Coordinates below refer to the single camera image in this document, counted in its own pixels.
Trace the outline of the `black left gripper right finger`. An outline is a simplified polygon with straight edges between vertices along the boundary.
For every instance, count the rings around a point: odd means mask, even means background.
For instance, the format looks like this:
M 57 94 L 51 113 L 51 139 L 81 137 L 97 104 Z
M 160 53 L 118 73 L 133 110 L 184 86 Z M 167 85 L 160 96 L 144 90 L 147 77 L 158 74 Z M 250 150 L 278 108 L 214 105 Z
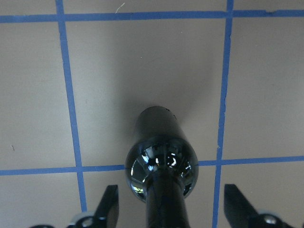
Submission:
M 225 184 L 224 214 L 232 228 L 290 228 L 279 217 L 258 213 L 235 184 Z

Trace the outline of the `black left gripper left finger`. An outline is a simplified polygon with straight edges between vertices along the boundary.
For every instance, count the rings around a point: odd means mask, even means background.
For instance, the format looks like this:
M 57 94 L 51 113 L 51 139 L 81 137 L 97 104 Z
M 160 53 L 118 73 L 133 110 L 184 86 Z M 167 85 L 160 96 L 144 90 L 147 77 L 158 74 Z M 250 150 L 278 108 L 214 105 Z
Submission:
M 95 211 L 74 216 L 69 228 L 115 228 L 119 217 L 118 185 L 108 185 Z

